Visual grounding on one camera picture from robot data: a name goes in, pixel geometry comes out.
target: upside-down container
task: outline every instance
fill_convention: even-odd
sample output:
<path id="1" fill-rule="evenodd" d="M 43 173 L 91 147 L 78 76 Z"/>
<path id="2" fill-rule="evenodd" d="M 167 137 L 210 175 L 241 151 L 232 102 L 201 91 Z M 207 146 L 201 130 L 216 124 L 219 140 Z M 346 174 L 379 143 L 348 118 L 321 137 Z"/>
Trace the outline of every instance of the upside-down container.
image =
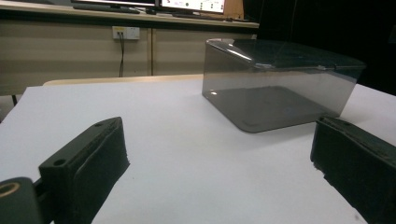
<path id="1" fill-rule="evenodd" d="M 202 94 L 236 127 L 258 133 L 339 117 L 364 68 L 290 42 L 209 39 Z"/>

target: power outlet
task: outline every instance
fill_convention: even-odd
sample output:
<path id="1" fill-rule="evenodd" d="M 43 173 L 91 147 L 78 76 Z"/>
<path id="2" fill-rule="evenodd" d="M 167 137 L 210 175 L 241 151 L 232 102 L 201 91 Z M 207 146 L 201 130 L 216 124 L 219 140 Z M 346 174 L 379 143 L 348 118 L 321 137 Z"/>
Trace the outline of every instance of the power outlet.
<path id="1" fill-rule="evenodd" d="M 113 39 L 120 39 L 120 35 L 124 39 L 140 39 L 140 28 L 113 26 Z"/>

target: plastic container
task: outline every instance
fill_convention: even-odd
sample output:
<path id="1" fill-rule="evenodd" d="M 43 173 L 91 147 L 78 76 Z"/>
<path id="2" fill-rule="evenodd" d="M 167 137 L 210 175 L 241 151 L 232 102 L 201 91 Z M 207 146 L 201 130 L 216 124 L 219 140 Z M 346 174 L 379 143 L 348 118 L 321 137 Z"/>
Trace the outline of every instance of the plastic container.
<path id="1" fill-rule="evenodd" d="M 290 42 L 209 39 L 202 94 L 239 129 L 258 133 L 339 117 L 364 68 Z"/>

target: container lid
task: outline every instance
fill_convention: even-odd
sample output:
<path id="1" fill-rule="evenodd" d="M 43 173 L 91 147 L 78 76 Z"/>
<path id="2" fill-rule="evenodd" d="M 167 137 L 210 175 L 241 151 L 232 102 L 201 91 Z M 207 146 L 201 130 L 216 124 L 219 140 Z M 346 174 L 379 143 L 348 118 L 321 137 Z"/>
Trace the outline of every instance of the container lid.
<path id="1" fill-rule="evenodd" d="M 341 54 L 284 41 L 209 39 L 206 44 L 263 70 L 286 68 L 336 70 L 365 67 L 363 62 Z"/>

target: dark background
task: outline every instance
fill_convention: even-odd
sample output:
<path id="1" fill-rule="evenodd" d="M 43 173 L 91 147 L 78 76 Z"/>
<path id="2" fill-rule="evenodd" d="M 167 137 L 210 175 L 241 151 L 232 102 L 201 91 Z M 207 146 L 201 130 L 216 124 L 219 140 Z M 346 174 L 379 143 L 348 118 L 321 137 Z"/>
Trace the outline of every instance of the dark background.
<path id="1" fill-rule="evenodd" d="M 367 64 L 358 83 L 396 95 L 395 0 L 246 0 L 258 38 L 326 49 Z"/>

